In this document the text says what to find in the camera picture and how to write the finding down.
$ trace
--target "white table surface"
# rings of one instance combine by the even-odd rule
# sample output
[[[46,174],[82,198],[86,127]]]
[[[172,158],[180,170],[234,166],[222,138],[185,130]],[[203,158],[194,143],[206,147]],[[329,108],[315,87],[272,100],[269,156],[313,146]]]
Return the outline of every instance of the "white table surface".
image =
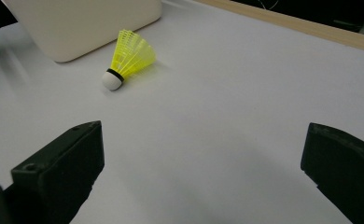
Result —
[[[0,185],[67,129],[103,123],[74,224],[350,223],[300,168],[310,122],[364,140],[364,50],[188,0],[138,31],[158,60],[101,83],[115,42],[69,63],[0,29]]]

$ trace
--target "yellow shuttlecock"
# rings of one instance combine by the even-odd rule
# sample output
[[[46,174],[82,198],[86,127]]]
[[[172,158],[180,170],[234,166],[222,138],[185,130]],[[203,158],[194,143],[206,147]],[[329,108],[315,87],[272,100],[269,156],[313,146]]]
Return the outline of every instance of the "yellow shuttlecock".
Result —
[[[155,61],[156,54],[144,38],[133,31],[121,30],[112,64],[103,75],[103,84],[111,91],[116,90],[131,74]]]

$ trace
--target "wooden edge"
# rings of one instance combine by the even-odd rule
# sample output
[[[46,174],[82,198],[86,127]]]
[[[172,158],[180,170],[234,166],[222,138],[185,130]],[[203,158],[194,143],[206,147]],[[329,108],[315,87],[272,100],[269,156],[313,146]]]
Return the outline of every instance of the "wooden edge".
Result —
[[[364,35],[327,26],[324,24],[305,21],[281,13],[252,7],[230,0],[195,0],[212,7],[222,8],[250,18],[266,21],[272,24],[314,35],[346,46],[364,50]]]

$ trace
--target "shuttlecock cork base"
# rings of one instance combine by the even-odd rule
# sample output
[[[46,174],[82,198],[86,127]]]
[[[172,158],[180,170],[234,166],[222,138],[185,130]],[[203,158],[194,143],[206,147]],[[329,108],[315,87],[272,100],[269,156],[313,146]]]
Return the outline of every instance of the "shuttlecock cork base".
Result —
[[[144,38],[132,31],[122,30],[112,64],[103,75],[103,84],[111,91],[117,90],[131,74],[155,61],[155,52]]]

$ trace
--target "black band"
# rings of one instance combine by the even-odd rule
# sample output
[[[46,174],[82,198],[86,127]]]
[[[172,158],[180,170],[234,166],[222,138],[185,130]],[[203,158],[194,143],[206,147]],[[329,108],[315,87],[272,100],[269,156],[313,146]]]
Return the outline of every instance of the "black band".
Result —
[[[118,79],[120,79],[121,82],[124,81],[124,77],[121,74],[119,74],[118,72],[116,72],[115,70],[113,70],[112,68],[108,68],[106,70],[106,72],[108,72],[108,73],[112,74],[113,76],[117,77]]]

